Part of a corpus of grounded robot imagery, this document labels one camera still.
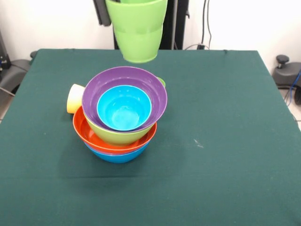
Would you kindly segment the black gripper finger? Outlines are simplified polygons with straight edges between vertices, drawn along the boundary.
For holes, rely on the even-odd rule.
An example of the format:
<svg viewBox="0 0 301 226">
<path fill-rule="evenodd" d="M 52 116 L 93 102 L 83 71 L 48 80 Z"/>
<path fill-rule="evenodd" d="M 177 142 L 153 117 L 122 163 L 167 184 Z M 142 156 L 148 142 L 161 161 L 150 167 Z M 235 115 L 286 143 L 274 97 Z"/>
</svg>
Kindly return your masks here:
<svg viewBox="0 0 301 226">
<path fill-rule="evenodd" d="M 99 25 L 110 26 L 111 20 L 105 0 L 93 0 Z"/>
</svg>

